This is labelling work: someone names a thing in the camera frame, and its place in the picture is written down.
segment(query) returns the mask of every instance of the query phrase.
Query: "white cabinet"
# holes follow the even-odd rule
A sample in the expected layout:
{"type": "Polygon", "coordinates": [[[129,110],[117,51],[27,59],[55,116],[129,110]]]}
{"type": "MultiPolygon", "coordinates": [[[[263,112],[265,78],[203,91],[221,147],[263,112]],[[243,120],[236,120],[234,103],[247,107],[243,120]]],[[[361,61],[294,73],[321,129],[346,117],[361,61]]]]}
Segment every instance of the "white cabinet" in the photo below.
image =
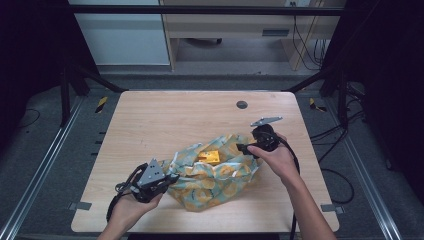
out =
{"type": "MultiPolygon", "coordinates": [[[[157,0],[69,0],[71,5],[158,5],[157,0]]],[[[97,65],[169,65],[159,14],[75,14],[97,65]]]]}

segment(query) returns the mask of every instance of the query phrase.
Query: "wooden table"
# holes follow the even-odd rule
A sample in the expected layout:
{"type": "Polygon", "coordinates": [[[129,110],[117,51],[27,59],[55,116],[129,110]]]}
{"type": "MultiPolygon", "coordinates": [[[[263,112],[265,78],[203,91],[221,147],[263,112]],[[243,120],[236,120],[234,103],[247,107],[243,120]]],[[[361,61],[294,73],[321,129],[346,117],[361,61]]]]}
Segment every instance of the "wooden table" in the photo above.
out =
{"type": "MultiPolygon", "coordinates": [[[[129,91],[118,102],[77,210],[76,232],[101,232],[106,212],[125,181],[140,164],[172,159],[194,143],[207,143],[227,133],[251,136],[250,123],[260,117],[283,116],[271,125],[284,134],[295,151],[301,175],[317,205],[331,204],[295,96],[286,92],[129,91]],[[248,107],[239,109],[238,101],[248,107]]],[[[279,178],[264,163],[254,180],[231,201],[202,212],[188,212],[170,195],[144,215],[131,232],[289,232],[292,205],[279,178]]],[[[339,223],[334,212],[324,213],[331,228],[339,223]]]]}

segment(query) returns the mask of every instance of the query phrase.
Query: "table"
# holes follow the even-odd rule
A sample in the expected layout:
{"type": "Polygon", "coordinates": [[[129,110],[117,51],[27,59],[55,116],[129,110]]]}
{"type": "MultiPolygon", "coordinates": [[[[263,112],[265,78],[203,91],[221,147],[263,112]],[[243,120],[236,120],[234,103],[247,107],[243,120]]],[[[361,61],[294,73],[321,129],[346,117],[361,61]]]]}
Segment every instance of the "table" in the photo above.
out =
{"type": "MultiPolygon", "coordinates": [[[[101,232],[110,200],[116,194],[115,185],[125,181],[138,165],[153,157],[172,159],[177,151],[223,134],[251,136],[251,122],[275,116],[283,116],[283,120],[271,125],[287,136],[317,205],[331,204],[294,94],[128,91],[120,97],[81,199],[92,206],[88,211],[76,211],[72,229],[101,232]],[[238,101],[247,102],[248,107],[238,108],[238,101]]],[[[165,194],[159,206],[144,215],[130,232],[289,232],[292,215],[285,187],[264,163],[254,180],[231,201],[202,212],[188,212],[165,194]]],[[[339,228],[334,212],[325,212],[324,217],[333,231],[339,228]]]]}
{"type": "MultiPolygon", "coordinates": [[[[293,1],[298,7],[344,7],[345,0],[293,1]]],[[[247,6],[247,7],[289,7],[288,0],[160,0],[164,6],[247,6]]],[[[338,16],[297,16],[288,15],[207,15],[207,14],[163,14],[165,38],[168,46],[171,68],[175,70],[181,38],[274,38],[280,39],[292,70],[303,64],[301,58],[313,39],[330,39],[339,21],[338,16]]]]}

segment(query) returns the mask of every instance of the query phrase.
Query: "yellow tool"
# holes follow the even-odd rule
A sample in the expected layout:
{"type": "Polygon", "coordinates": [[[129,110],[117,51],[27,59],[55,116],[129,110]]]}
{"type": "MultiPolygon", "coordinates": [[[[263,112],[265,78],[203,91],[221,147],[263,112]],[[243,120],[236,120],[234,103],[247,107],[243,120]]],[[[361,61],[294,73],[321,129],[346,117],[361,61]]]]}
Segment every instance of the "yellow tool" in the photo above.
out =
{"type": "Polygon", "coordinates": [[[201,152],[197,158],[199,162],[209,163],[210,165],[218,165],[221,163],[218,151],[201,152]]]}

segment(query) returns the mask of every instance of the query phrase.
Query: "gift wrap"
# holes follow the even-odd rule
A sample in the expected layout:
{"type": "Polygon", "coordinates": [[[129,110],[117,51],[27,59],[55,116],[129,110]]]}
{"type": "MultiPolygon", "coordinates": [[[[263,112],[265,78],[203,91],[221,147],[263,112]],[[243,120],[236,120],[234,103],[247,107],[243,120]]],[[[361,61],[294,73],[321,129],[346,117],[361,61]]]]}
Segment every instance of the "gift wrap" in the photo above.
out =
{"type": "Polygon", "coordinates": [[[222,204],[240,193],[252,180],[261,160],[243,155],[236,144],[248,144],[240,134],[220,136],[207,144],[194,144],[177,153],[173,160],[159,162],[166,174],[179,174],[168,193],[188,211],[201,211],[222,204]],[[199,162],[204,152],[218,151],[220,163],[199,162]]]}

